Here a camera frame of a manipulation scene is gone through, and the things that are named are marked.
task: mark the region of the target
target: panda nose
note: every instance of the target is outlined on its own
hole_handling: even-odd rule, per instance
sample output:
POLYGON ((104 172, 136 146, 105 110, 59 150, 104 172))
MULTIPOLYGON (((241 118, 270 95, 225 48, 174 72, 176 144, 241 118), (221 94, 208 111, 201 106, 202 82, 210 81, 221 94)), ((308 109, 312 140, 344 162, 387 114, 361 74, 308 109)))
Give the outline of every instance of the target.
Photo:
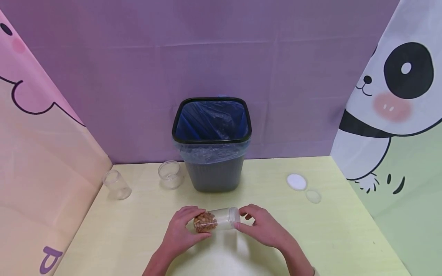
POLYGON ((366 83, 366 84, 370 84, 371 83, 371 77, 370 76, 365 76, 364 77, 364 82, 366 83))

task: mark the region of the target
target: table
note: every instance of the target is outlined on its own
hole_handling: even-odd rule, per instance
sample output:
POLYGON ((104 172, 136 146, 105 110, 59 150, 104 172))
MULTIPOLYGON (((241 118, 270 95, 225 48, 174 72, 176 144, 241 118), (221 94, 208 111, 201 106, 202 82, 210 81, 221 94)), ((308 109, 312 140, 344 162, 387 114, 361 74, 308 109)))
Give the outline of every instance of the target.
MULTIPOLYGON (((246 160, 230 193, 204 194, 186 177, 176 190, 159 186, 160 164, 115 165, 133 191, 122 201, 102 187, 64 255, 56 276, 140 276, 174 212, 254 203, 298 240, 322 276, 409 276, 331 157, 246 160), (303 175, 322 195, 319 204, 286 183, 303 175)), ((236 230, 216 233, 171 265, 168 275, 288 275, 282 255, 236 230)))

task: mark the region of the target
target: pink cheek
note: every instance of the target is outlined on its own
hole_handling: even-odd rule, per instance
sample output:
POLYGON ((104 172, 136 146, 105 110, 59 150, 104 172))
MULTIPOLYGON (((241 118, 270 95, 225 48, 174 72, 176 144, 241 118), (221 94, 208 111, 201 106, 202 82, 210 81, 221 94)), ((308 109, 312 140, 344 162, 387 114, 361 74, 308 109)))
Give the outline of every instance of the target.
POLYGON ((16 52, 16 53, 24 53, 24 51, 26 51, 26 46, 23 43, 23 41, 21 41, 18 38, 14 38, 14 40, 12 40, 12 49, 16 52))
POLYGON ((411 103, 391 92, 375 96, 373 108, 380 117, 395 123, 406 121, 412 114, 411 103))

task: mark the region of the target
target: cartoon eye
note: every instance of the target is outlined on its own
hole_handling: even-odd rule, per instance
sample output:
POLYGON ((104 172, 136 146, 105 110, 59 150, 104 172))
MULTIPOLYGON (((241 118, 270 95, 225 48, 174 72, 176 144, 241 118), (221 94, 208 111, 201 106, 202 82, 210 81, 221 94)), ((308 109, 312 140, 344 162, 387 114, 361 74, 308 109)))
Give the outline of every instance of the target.
POLYGON ((414 99, 428 91, 434 78, 428 49, 416 42, 398 46, 384 64, 384 77, 390 91, 402 99, 414 99))
POLYGON ((8 26, 6 26, 3 23, 0 23, 0 28, 3 30, 3 32, 5 32, 7 35, 12 35, 12 31, 11 29, 9 29, 8 26))

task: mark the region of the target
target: panda paw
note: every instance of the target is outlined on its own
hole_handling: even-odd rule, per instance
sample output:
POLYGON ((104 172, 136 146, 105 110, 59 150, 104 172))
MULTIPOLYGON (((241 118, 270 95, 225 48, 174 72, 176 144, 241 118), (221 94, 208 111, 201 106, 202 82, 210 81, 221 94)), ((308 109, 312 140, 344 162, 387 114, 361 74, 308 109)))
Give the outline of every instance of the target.
POLYGON ((364 178, 358 179, 355 181, 356 184, 359 185, 361 190, 364 190, 366 193, 370 193, 371 191, 376 192, 376 186, 379 185, 379 181, 376 179, 377 175, 370 173, 364 178))

